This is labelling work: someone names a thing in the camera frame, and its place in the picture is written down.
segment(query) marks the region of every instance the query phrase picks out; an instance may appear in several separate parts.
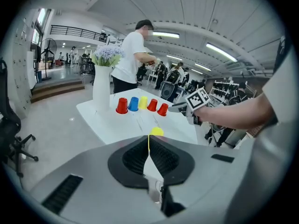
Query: office chair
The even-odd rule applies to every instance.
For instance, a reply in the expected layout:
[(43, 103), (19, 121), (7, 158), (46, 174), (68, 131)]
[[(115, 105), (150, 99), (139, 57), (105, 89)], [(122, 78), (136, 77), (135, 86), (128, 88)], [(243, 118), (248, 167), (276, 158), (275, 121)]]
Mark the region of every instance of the office chair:
[(147, 69), (143, 69), (142, 67), (138, 68), (138, 72), (137, 72), (137, 84), (142, 85), (140, 82), (138, 81), (142, 81), (143, 80), (143, 76), (145, 75)]
[(23, 173), (20, 171), (19, 155), (24, 154), (37, 162), (37, 156), (32, 156), (22, 150), (30, 138), (33, 140), (36, 140), (36, 138), (32, 134), (23, 140), (20, 137), (16, 137), (16, 134), (21, 129), (21, 120), (9, 104), (7, 94), (7, 65), (3, 60), (0, 60), (0, 113), (3, 115), (3, 118), (0, 120), (0, 155), (1, 157), (7, 156), (12, 161), (12, 156), (14, 155), (16, 173), (19, 177), (23, 177)]

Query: flower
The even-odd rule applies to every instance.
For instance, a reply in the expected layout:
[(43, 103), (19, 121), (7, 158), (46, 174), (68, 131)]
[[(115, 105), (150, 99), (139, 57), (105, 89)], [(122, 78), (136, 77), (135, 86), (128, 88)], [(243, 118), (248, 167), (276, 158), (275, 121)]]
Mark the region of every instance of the flower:
[(124, 57), (124, 51), (117, 46), (103, 46), (92, 54), (92, 62), (99, 66), (117, 65), (121, 57)]

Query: railing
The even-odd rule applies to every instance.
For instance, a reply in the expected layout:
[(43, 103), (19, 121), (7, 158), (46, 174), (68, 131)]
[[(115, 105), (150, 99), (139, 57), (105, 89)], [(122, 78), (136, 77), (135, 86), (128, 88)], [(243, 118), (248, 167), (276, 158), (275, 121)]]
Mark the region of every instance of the railing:
[(50, 34), (51, 35), (75, 35), (84, 38), (90, 38), (104, 43), (106, 43), (107, 41), (107, 36), (104, 33), (100, 34), (100, 33), (96, 33), (81, 28), (73, 28), (73, 27), (59, 26), (59, 25), (52, 25)]

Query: yellow object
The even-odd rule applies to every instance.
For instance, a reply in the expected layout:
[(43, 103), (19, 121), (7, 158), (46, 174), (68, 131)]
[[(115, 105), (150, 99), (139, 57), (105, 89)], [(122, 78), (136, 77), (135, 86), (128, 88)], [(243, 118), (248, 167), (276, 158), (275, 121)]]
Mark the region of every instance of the yellow object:
[(163, 129), (159, 128), (159, 127), (153, 127), (153, 129), (151, 130), (149, 137), (148, 137), (148, 148), (150, 151), (150, 135), (156, 135), (156, 136), (164, 136), (164, 131)]
[(146, 96), (141, 96), (141, 99), (138, 104), (138, 108), (145, 110), (148, 107), (148, 98)]

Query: red cup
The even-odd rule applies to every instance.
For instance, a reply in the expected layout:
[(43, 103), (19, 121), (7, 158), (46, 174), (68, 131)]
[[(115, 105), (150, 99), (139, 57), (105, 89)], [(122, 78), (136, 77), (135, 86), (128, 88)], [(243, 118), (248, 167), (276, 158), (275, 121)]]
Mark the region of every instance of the red cup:
[(161, 116), (166, 116), (167, 109), (168, 109), (168, 104), (163, 103), (160, 109), (158, 110), (158, 114)]
[(155, 112), (157, 110), (158, 101), (156, 99), (151, 99), (150, 104), (148, 106), (149, 111)]
[(119, 114), (126, 114), (128, 112), (128, 100), (126, 98), (119, 99), (116, 112)]

